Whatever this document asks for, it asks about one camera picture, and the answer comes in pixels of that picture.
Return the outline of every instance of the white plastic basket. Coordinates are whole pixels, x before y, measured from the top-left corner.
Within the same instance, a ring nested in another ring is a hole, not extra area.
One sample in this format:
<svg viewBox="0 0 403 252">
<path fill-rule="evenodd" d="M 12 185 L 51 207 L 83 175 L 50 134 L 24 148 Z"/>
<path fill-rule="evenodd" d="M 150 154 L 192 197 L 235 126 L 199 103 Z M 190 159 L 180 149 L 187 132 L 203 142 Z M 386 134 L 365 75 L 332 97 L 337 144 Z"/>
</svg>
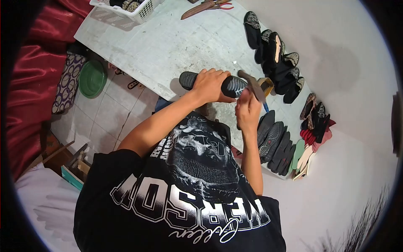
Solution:
<svg viewBox="0 0 403 252">
<path fill-rule="evenodd" d="M 121 17 L 128 17 L 138 24 L 144 21 L 151 15 L 155 7 L 162 3 L 164 0 L 144 0 L 141 5 L 133 12 L 123 10 L 119 6 L 110 6 L 109 0 L 90 0 L 89 4 L 104 9 L 109 13 L 116 13 Z"/>
</svg>

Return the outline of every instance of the patterned cloth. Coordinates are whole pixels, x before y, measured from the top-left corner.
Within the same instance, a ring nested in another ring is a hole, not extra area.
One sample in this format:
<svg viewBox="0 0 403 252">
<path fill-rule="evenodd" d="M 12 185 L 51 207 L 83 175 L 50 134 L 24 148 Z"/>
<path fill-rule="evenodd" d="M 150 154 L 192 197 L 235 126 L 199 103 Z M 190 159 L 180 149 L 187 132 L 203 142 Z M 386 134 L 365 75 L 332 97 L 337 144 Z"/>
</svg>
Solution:
<svg viewBox="0 0 403 252">
<path fill-rule="evenodd" d="M 57 85 L 57 95 L 52 106 L 52 114 L 61 113 L 72 105 L 78 88 L 78 77 L 85 61 L 84 56 L 67 52 L 66 64 Z"/>
</svg>

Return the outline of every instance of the graphic print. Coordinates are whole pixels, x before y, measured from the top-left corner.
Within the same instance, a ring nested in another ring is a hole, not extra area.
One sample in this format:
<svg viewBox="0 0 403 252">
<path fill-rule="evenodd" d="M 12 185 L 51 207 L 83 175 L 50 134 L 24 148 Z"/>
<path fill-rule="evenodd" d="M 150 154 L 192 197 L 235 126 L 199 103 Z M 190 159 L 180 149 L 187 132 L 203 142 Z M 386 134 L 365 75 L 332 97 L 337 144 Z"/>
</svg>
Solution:
<svg viewBox="0 0 403 252">
<path fill-rule="evenodd" d="M 150 155 L 165 163 L 161 173 L 170 178 L 130 175 L 110 195 L 116 205 L 143 219 L 165 221 L 172 228 L 169 236 L 194 244 L 218 236 L 225 243 L 238 231 L 268 224 L 270 218 L 259 199 L 250 202 L 240 195 L 238 183 L 247 180 L 223 137 L 209 133 L 205 121 L 189 118 Z"/>
</svg>

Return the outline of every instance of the hand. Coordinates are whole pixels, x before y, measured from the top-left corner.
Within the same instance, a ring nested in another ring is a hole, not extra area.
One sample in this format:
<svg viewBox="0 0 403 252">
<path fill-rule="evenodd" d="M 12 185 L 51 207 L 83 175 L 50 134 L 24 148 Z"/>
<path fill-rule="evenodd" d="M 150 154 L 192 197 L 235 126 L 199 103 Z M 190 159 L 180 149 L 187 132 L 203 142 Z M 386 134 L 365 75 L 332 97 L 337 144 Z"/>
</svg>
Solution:
<svg viewBox="0 0 403 252">
<path fill-rule="evenodd" d="M 257 135 L 261 109 L 262 104 L 256 99 L 253 92 L 245 88 L 235 107 L 237 123 L 242 130 L 242 134 Z"/>
<path fill-rule="evenodd" d="M 236 99 L 225 96 L 221 91 L 223 81 L 230 75 L 229 71 L 216 71 L 214 68 L 208 71 L 203 69 L 197 75 L 193 89 L 190 92 L 197 94 L 196 97 L 200 99 L 201 106 L 209 102 L 235 102 Z"/>
</svg>

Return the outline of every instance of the green bowl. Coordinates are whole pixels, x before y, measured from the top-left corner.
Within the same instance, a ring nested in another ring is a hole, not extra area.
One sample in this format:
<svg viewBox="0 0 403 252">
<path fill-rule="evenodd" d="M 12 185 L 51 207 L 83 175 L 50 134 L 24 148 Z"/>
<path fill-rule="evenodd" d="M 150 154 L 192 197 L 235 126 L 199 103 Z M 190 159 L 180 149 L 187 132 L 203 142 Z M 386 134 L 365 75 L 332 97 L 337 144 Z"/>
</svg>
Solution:
<svg viewBox="0 0 403 252">
<path fill-rule="evenodd" d="M 83 65 L 78 78 L 78 88 L 81 93 L 91 99 L 95 98 L 104 88 L 108 75 L 102 63 L 90 60 Z"/>
</svg>

